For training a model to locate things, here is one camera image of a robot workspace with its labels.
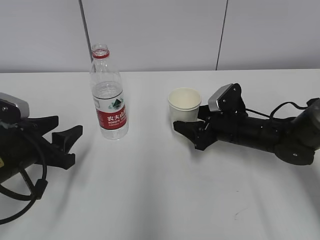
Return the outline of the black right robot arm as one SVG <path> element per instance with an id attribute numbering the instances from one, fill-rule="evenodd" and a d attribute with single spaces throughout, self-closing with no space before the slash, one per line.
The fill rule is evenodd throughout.
<path id="1" fill-rule="evenodd" d="M 175 121 L 173 129 L 204 151 L 217 141 L 275 154 L 296 166 L 311 165 L 320 148 L 320 100 L 310 99 L 298 116 L 266 119 L 250 117 L 240 103 L 235 111 L 211 112 L 199 108 L 198 121 Z"/>

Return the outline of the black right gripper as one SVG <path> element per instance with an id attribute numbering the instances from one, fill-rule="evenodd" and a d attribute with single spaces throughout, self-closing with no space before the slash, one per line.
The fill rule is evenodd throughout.
<path id="1" fill-rule="evenodd" d="M 201 105 L 197 118 L 203 121 L 175 121 L 173 128 L 188 140 L 197 150 L 204 151 L 217 141 L 239 145 L 240 115 L 227 112 L 212 116 L 208 105 Z"/>

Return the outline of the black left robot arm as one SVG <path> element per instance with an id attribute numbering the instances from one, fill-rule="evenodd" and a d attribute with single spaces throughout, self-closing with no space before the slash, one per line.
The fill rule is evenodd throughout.
<path id="1" fill-rule="evenodd" d="M 3 183 L 28 168 L 43 162 L 49 167 L 64 170 L 76 162 L 76 155 L 69 153 L 83 134 L 83 126 L 51 134 L 52 141 L 43 135 L 59 125 L 58 116 L 26 118 L 15 124 L 0 124 L 0 182 Z"/>

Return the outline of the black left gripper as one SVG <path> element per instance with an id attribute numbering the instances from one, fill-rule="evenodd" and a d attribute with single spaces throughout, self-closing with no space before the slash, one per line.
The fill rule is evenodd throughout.
<path id="1" fill-rule="evenodd" d="M 71 148 L 83 135 L 83 126 L 77 125 L 61 132 L 53 132 L 51 142 L 43 135 L 59 125 L 57 115 L 23 119 L 14 131 L 17 144 L 14 150 L 14 167 L 18 170 L 38 164 L 68 170 L 76 163 Z"/>

